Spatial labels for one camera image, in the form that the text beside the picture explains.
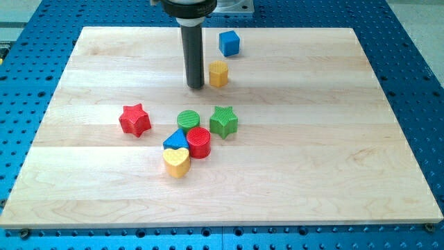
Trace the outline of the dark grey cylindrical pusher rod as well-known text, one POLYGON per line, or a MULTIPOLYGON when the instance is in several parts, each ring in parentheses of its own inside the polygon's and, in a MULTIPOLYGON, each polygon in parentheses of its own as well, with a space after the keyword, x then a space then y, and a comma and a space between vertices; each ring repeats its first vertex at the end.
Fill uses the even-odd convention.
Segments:
POLYGON ((182 48, 184 53, 187 85, 191 89, 201 89, 204 86, 203 39, 202 27, 180 27, 182 48))

